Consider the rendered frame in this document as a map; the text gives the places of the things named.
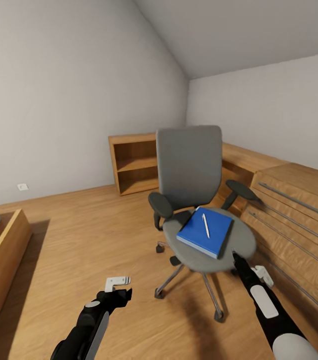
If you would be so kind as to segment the swivel chair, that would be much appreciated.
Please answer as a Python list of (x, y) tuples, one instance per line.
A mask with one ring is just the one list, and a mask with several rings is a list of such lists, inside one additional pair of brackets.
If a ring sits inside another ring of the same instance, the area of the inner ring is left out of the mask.
[[(248, 261), (255, 254), (257, 241), (251, 229), (236, 215), (229, 212), (238, 196), (254, 201), (255, 193), (233, 179), (225, 183), (232, 190), (221, 208), (206, 209), (231, 218), (231, 223), (217, 258), (199, 251), (177, 239), (177, 234), (194, 211), (214, 199), (222, 180), (222, 131), (218, 125), (187, 125), (161, 127), (156, 130), (156, 157), (159, 192), (148, 195), (154, 210), (154, 225), (164, 232), (167, 243), (159, 241), (156, 252), (165, 246), (172, 249), (170, 257), (178, 269), (155, 289), (154, 297), (162, 298), (162, 290), (184, 268), (201, 273), (215, 306), (214, 319), (222, 323), (221, 311), (206, 273), (229, 271), (239, 275), (233, 261), (234, 253)], [(160, 219), (163, 225), (160, 226)]]

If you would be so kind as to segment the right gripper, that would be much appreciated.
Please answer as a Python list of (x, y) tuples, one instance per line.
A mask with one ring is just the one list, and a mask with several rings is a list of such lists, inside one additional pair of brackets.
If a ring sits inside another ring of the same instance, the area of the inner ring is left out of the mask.
[(233, 257), (234, 257), (233, 261), (235, 263), (235, 268), (237, 269), (238, 275), (240, 276), (242, 283), (245, 284), (245, 280), (248, 277), (259, 278), (255, 274), (255, 272), (251, 269), (249, 263), (245, 260), (245, 258), (243, 256), (240, 256), (237, 252), (234, 253), (234, 249), (232, 249), (232, 251), (233, 251)]

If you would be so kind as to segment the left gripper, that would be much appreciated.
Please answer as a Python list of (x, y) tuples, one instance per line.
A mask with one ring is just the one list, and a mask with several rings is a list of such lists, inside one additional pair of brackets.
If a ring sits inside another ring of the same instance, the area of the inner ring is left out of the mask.
[(100, 299), (103, 297), (109, 298), (113, 305), (113, 308), (112, 308), (113, 309), (112, 312), (113, 312), (116, 308), (125, 307), (127, 305), (128, 301), (131, 300), (131, 296), (132, 296), (132, 288), (129, 290), (118, 289), (113, 292), (99, 291), (97, 293), (96, 298), (97, 299)]

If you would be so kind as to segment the folder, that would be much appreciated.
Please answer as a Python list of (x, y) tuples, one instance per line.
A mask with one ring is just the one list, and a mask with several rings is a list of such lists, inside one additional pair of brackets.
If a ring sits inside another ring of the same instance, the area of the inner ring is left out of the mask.
[[(206, 218), (209, 238), (206, 233), (203, 215)], [(198, 206), (177, 233), (176, 238), (216, 259), (231, 222), (231, 217)]]

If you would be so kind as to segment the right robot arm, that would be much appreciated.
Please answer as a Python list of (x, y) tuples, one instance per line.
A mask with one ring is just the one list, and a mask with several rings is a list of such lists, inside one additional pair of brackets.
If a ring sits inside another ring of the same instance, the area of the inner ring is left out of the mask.
[(310, 344), (270, 289), (274, 282), (264, 266), (251, 268), (233, 251), (233, 261), (242, 283), (256, 305), (256, 316), (273, 351), (275, 360), (318, 360)]

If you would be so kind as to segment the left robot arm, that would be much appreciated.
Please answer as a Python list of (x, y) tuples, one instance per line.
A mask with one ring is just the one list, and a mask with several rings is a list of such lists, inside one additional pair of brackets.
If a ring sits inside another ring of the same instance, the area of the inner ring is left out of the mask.
[(96, 299), (84, 306), (76, 326), (66, 340), (58, 343), (50, 360), (94, 360), (107, 330), (109, 316), (131, 300), (132, 288), (116, 290), (114, 286), (129, 284), (130, 278), (126, 276), (107, 278), (105, 291), (99, 291)]

